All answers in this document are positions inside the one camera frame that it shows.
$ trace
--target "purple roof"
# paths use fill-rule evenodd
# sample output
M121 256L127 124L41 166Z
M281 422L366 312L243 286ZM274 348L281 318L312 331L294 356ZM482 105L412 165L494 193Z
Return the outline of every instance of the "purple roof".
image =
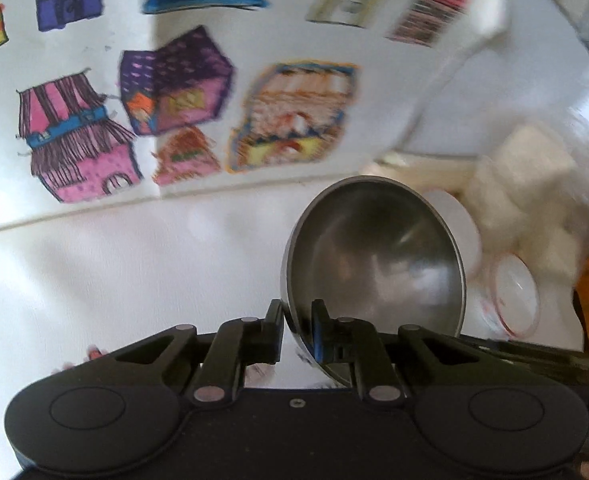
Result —
M158 96L204 79L230 76L232 70L232 64L200 25L156 52L126 50L121 62L121 92L143 90Z

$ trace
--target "stainless steel bowl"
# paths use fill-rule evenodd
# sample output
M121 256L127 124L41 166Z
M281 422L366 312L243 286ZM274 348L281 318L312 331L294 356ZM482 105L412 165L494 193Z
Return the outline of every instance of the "stainless steel bowl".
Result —
M465 312L461 257L421 195L387 178L347 178L310 203L284 256L282 299L290 329L308 352L317 298L330 316L365 319L379 332L413 323L457 336ZM350 383L347 365L324 370Z

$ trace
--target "blue band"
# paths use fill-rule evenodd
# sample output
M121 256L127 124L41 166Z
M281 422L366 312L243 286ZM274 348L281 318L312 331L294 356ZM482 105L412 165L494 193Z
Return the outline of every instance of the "blue band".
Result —
M94 110L83 110L78 115L71 115L65 121L62 121L55 126L50 126L50 128L42 134L33 133L28 135L26 137L26 142L30 148L40 148L52 140L64 136L65 134L69 134L77 128L81 128L81 126L87 126L88 124L93 124L101 119L107 118L108 111L104 106L94 108Z

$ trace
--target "bowl rim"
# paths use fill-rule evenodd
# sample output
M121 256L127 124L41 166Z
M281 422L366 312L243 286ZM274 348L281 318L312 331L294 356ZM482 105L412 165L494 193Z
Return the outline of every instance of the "bowl rim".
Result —
M335 192L337 189L340 189L345 186L350 186L352 184L359 184L362 182L374 182L380 184L392 184L393 186L400 188L406 192L411 193L414 197L420 200L423 204L427 206L427 208L432 212L434 217L437 219L441 227L447 233L450 243L452 244L452 248L454 249L454 254L456 256L457 266L459 267L459 275L461 278L461 313L459 314L459 320L457 323L457 327L455 329L453 335L458 337L461 334L461 329L463 328L463 320L465 318L465 310L466 310L466 298L467 298L467 286L466 286L466 279L465 279L465 269L463 268L463 261L461 259L461 253L459 252L459 248L456 245L456 241L454 240L454 236L450 231L450 228L447 226L443 218L437 213L437 211L432 207L432 205L421 196L419 192L412 189L411 187L406 186L405 184L399 182L398 180L393 180L391 178L386 178L383 176L374 176L374 175L356 175L351 176L348 178L344 178L331 184L330 186L326 187L323 191L321 191L316 197L308 204L305 208L299 219L297 220L294 228L292 229L292 234L290 234L290 238L287 243L286 247L286 254L284 255L284 272L283 272L283 279L284 283L284 291L283 294L285 297L282 300L287 305L287 310L289 312L289 325L292 335L294 336L295 340L308 354L311 355L309 351L308 345L306 340L304 339L304 335L302 334L301 330L301 321L299 319L299 314L296 308L296 305L293 302L293 294L292 294L292 260L294 257L294 247L295 242L299 238L299 234L301 233L301 229L303 228L303 224L305 224L306 219L311 214L311 212L316 208L316 206L325 199L329 194ZM319 365L321 366L322 370L325 371L328 375L330 375L333 379L340 381L341 383L349 386L349 384L345 383L344 378L335 374L334 371L330 370L327 365Z

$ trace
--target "small pink house drawing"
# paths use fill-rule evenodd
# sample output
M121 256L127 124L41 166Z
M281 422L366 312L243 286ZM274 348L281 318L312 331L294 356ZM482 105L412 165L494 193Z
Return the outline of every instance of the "small pink house drawing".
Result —
M141 181L135 135L108 117L106 97L84 73L19 95L18 136L32 149L31 173L59 202L110 196Z

